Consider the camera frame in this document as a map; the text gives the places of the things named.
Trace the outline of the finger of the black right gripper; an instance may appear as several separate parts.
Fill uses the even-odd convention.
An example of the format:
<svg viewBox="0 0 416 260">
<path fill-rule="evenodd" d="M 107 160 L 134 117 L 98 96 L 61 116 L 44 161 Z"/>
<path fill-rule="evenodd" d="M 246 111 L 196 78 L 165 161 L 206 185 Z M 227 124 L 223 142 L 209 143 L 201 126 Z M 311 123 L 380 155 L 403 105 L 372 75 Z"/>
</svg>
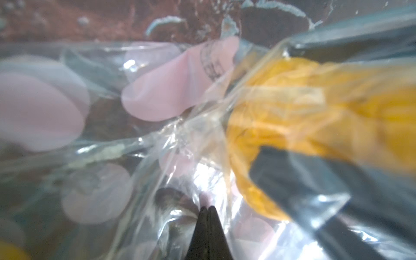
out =
<svg viewBox="0 0 416 260">
<path fill-rule="evenodd" d="M 335 260 L 381 260 L 342 217 L 416 245 L 416 181 L 398 172 L 263 146 L 250 180 Z"/>
</svg>

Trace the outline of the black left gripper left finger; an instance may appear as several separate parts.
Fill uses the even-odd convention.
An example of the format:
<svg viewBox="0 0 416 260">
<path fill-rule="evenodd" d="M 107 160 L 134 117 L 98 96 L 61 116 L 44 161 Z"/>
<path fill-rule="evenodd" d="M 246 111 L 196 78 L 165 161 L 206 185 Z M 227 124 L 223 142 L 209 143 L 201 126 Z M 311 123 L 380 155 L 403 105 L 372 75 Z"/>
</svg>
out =
<svg viewBox="0 0 416 260">
<path fill-rule="evenodd" d="M 195 230 L 184 260 L 208 260 L 208 209 L 202 207 L 196 222 Z"/>
</svg>

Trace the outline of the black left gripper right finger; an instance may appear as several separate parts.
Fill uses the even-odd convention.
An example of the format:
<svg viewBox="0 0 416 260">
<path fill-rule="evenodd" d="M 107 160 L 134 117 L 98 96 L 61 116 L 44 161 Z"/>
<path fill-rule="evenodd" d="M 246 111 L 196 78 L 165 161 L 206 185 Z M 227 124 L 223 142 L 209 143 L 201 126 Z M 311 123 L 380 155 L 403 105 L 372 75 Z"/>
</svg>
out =
<svg viewBox="0 0 416 260">
<path fill-rule="evenodd" d="M 218 212 L 214 206 L 208 209 L 209 260 L 233 260 Z"/>
</svg>

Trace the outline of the dotted zip-top bag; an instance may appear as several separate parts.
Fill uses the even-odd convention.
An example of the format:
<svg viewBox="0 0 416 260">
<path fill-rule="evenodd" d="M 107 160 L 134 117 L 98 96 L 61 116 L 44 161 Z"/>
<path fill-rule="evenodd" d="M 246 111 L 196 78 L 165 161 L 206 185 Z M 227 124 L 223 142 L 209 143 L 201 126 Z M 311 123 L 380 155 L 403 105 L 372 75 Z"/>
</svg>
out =
<svg viewBox="0 0 416 260">
<path fill-rule="evenodd" d="M 236 36 L 2 44 L 1 259 L 184 260 L 214 206 L 234 260 L 334 260 L 285 212 L 249 206 L 231 168 L 226 130 L 248 80 L 289 58 L 416 66 L 416 8 L 273 49 Z M 342 220 L 381 260 L 415 259 L 416 246 Z"/>
</svg>

